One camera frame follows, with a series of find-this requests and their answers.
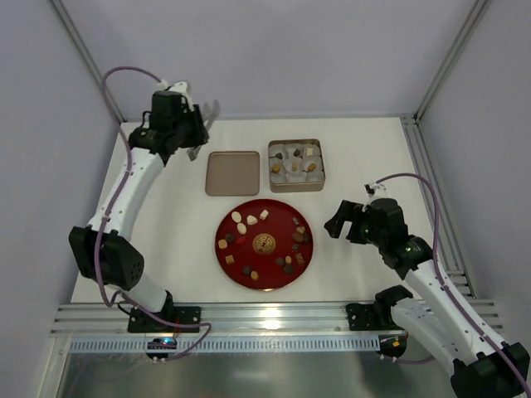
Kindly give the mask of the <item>metal tongs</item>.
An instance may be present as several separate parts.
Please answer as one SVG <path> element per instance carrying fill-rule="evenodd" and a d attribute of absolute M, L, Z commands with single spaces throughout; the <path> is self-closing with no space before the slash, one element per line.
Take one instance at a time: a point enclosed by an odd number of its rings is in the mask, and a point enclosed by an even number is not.
<path fill-rule="evenodd" d="M 202 146 L 205 145 L 209 140 L 209 131 L 221 113 L 219 101 L 215 99 L 210 104 L 205 103 L 202 107 L 202 111 L 202 141 L 198 145 L 187 150 L 188 158 L 191 162 L 197 159 Z"/>

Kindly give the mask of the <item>gold tin box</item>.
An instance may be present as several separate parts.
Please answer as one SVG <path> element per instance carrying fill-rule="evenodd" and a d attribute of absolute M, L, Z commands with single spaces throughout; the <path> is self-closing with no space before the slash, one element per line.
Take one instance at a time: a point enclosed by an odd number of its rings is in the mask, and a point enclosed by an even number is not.
<path fill-rule="evenodd" d="M 270 141 L 268 181 L 274 193 L 320 192 L 326 182 L 323 149 L 316 138 Z"/>

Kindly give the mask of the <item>gold tin lid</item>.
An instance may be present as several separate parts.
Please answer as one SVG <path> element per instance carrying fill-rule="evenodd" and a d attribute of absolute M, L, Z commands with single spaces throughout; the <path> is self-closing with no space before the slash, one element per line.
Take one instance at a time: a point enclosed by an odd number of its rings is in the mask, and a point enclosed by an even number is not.
<path fill-rule="evenodd" d="M 205 192 L 210 197 L 256 196 L 261 188 L 261 159 L 256 151 L 211 152 Z"/>

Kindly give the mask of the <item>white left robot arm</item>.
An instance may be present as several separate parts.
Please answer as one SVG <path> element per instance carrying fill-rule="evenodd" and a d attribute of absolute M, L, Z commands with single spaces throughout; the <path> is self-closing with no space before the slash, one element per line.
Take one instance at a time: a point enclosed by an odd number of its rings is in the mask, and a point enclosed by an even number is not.
<path fill-rule="evenodd" d="M 72 228 L 69 243 L 80 274 L 97 283 L 107 306 L 121 296 L 148 318 L 173 327 L 173 297 L 147 276 L 144 257 L 130 240 L 144 200 L 168 160 L 180 148 L 207 143 L 208 132 L 183 82 L 154 92 L 148 116 L 122 137 L 125 160 L 120 175 L 87 225 Z M 107 289 L 115 295 L 107 295 Z"/>

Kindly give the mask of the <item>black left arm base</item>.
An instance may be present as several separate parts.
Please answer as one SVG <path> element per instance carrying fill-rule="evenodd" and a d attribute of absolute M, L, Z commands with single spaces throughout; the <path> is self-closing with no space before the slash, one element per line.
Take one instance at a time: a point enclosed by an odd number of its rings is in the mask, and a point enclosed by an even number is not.
<path fill-rule="evenodd" d="M 156 313 L 155 316 L 163 322 L 155 320 L 141 309 L 132 308 L 129 311 L 127 331 L 129 333 L 196 333 L 200 330 L 202 308 L 174 305 L 167 311 Z"/>

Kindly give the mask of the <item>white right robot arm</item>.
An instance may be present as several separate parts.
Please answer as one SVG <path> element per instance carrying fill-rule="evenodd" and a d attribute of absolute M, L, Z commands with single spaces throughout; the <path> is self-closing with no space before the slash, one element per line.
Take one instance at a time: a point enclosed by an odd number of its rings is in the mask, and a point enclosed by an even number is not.
<path fill-rule="evenodd" d="M 339 238 L 345 222 L 353 244 L 373 245 L 401 285 L 375 297 L 378 315 L 409 332 L 450 375 L 458 397 L 529 395 L 530 355 L 509 344 L 472 308 L 434 260 L 434 250 L 409 233 L 402 208 L 390 198 L 367 205 L 341 201 L 324 228 Z"/>

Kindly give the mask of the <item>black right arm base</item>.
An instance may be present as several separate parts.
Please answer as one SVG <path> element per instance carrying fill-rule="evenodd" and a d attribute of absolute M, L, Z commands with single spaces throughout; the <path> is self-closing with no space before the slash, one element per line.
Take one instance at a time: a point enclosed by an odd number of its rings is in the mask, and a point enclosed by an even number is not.
<path fill-rule="evenodd" d="M 391 319 L 388 308 L 375 303 L 349 303 L 345 307 L 348 327 L 355 332 L 401 330 Z"/>

